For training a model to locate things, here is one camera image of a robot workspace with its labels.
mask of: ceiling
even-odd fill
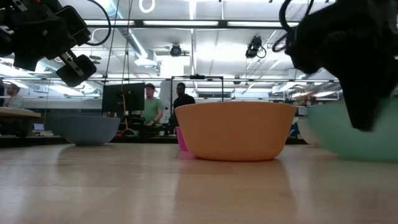
[[[150,19],[150,20],[240,20],[240,21],[277,21],[281,0],[154,0],[155,7],[149,13],[143,13],[140,10],[139,0],[133,0],[130,19]],[[82,0],[60,0],[63,6],[73,6],[84,20],[102,20],[105,19],[102,11],[93,3]],[[119,18],[129,19],[129,0],[98,0],[105,8],[113,6],[118,7]],[[150,8],[152,0],[144,0],[143,8]],[[316,0],[312,11],[317,11],[334,1]],[[307,8],[306,0],[292,1],[287,10],[288,21],[301,20]],[[101,41],[107,29],[98,29],[89,27],[92,33],[93,42]],[[183,72],[176,75],[191,75],[192,58],[194,58],[195,71],[200,75],[207,76],[223,76],[224,78],[241,78],[263,79],[263,82],[248,81],[250,88],[263,88],[269,92],[269,89],[275,85],[283,85],[286,80],[308,78],[314,80],[331,80],[335,79],[327,71],[321,71],[310,77],[303,77],[300,71],[293,68],[290,57],[285,53],[274,53],[271,49],[267,49],[267,56],[264,59],[255,58],[249,60],[245,57],[245,52],[251,39],[255,35],[260,35],[262,42],[267,46],[272,45],[281,35],[282,30],[273,29],[178,29],[178,28],[145,28],[145,29],[129,29],[119,28],[114,30],[114,36],[109,38],[103,45],[91,47],[83,45],[74,47],[72,50],[76,55],[95,55],[101,57],[97,64],[98,72],[92,77],[101,78],[108,74],[110,78],[170,78],[170,75],[164,75],[162,69],[156,71],[154,68],[146,68],[137,66],[135,61],[139,58],[135,54],[135,48],[125,38],[128,33],[133,35],[135,41],[141,45],[146,52],[155,52],[157,55],[157,63],[164,66],[164,61],[170,60],[169,49],[173,44],[180,44],[182,50],[187,56],[180,57],[179,63],[184,64]],[[125,51],[129,50],[129,60],[127,60]],[[40,66],[37,67],[37,73],[30,73],[28,77],[46,76],[43,71],[52,71],[61,67],[63,63],[60,60],[49,62],[42,60]],[[3,76],[12,78],[13,74],[3,73]],[[266,82],[268,79],[281,79],[280,82]],[[37,80],[23,80],[21,83],[29,82],[33,84],[42,84]],[[111,83],[120,83],[119,80],[113,80]],[[55,81],[56,85],[63,85],[62,82]],[[86,86],[93,88],[101,88],[102,83],[97,81],[86,82]],[[198,82],[196,87],[207,87],[205,82]],[[232,82],[226,82],[227,87],[237,87]]]

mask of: man in black shirt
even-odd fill
[[[178,108],[179,106],[195,103],[195,99],[192,96],[185,93],[185,84],[184,83],[177,84],[177,95],[178,95],[178,98],[174,100],[174,104],[173,104],[174,109]],[[173,112],[173,117],[174,117],[175,126],[178,126],[177,117],[175,116],[174,112]]]

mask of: table surface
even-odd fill
[[[398,223],[397,173],[310,146],[267,162],[176,144],[0,149],[0,223]]]
[[[0,117],[4,116],[40,118],[41,114],[25,109],[0,107]]]

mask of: desk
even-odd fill
[[[2,120],[1,132],[3,134],[26,137],[32,134],[32,120],[41,118],[40,113],[30,110],[0,107],[0,119]]]

